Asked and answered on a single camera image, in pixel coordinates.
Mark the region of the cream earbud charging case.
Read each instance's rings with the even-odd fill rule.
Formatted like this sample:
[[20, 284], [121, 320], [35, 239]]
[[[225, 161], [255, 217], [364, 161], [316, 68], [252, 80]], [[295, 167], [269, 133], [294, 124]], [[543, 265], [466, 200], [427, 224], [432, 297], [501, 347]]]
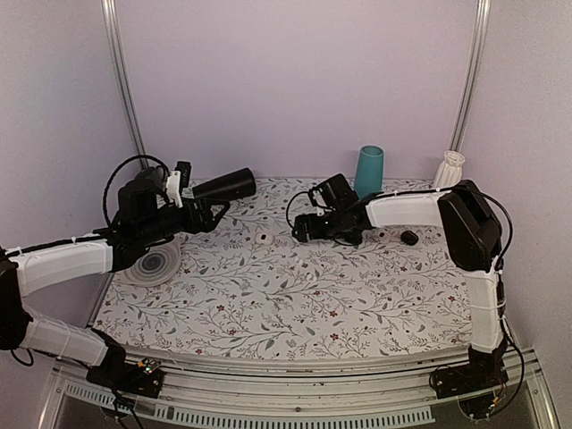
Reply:
[[263, 246], [270, 246], [273, 244], [274, 235], [269, 231], [259, 232], [255, 237], [255, 243]]

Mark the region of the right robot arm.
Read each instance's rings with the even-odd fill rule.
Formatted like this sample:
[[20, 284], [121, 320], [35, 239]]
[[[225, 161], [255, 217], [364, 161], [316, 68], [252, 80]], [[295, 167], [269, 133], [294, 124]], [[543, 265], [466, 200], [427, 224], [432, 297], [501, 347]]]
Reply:
[[495, 199], [482, 193], [471, 180], [446, 188], [370, 193], [359, 197], [342, 174], [306, 191], [312, 214], [288, 221], [292, 237], [339, 241], [357, 246], [364, 231], [389, 226], [427, 226], [444, 232], [452, 263], [467, 284], [472, 321], [469, 359], [462, 382], [482, 389], [497, 373], [493, 358], [508, 347], [503, 325], [504, 286], [501, 272], [509, 245], [501, 240], [501, 222], [491, 206]]

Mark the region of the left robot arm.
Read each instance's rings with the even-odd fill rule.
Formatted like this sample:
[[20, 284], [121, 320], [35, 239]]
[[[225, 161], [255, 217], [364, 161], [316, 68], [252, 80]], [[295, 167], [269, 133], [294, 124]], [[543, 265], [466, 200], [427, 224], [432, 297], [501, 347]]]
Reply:
[[118, 191], [118, 210], [105, 228], [47, 248], [1, 255], [1, 349], [34, 349], [96, 366], [114, 388], [132, 381], [122, 346], [103, 334], [25, 308], [22, 300], [61, 282], [134, 266], [154, 245], [180, 232], [215, 229], [230, 208], [223, 199], [185, 198], [183, 172], [166, 178], [148, 168]]

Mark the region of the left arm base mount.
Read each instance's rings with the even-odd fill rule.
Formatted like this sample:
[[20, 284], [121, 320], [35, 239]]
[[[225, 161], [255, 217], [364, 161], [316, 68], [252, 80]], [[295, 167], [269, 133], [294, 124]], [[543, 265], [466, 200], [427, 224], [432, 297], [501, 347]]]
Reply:
[[93, 333], [105, 342], [107, 352], [99, 366], [88, 370], [86, 380], [111, 391], [157, 399], [164, 382], [162, 362], [144, 357], [137, 363], [128, 363], [121, 344], [97, 329], [93, 329]]

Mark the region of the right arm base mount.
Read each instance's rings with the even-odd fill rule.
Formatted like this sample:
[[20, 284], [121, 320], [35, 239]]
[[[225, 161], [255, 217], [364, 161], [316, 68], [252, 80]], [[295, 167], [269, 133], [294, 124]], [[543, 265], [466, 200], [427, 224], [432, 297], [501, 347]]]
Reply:
[[438, 366], [429, 375], [429, 385], [438, 399], [502, 386], [508, 380], [502, 357], [472, 349], [467, 363]]

